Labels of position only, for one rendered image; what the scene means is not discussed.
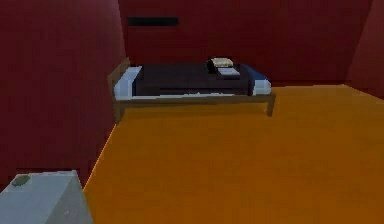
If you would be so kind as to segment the wooden bed with black blanket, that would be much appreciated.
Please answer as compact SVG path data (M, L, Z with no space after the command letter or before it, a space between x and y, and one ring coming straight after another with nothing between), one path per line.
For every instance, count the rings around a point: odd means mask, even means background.
M276 94L267 77L246 64L235 64L239 79L209 74L206 62L133 66L124 59L107 77L114 121L128 108L220 103L265 103L273 114Z

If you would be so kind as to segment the grey cabinet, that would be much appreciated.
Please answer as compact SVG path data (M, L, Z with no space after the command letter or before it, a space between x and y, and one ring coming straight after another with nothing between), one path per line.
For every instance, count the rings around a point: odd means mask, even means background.
M0 224L94 224L75 170L26 175L0 193Z

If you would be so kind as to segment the small green round object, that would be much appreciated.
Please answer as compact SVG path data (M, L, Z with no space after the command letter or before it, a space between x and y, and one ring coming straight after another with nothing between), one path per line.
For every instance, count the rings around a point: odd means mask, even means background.
M14 187L22 186L26 184L30 179L29 175L23 174L23 175L17 175L14 180L12 181L12 185Z

